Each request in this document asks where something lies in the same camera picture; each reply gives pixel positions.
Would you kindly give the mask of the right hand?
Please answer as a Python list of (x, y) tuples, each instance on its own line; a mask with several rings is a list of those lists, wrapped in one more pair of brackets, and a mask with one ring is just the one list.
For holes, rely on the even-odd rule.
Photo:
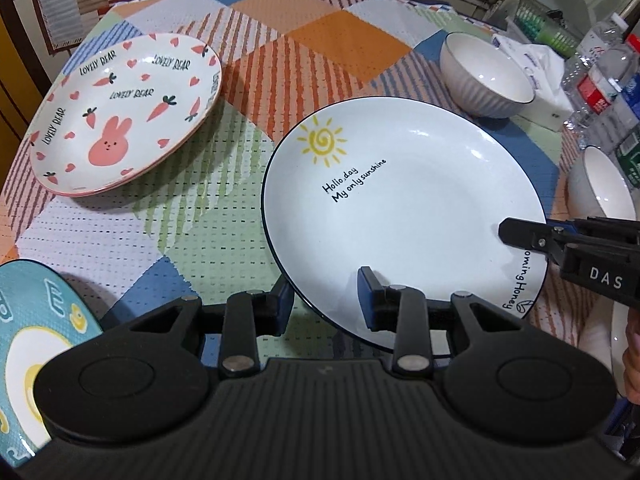
[(640, 316), (630, 309), (627, 316), (626, 339), (628, 348), (623, 354), (624, 384), (629, 402), (640, 404)]

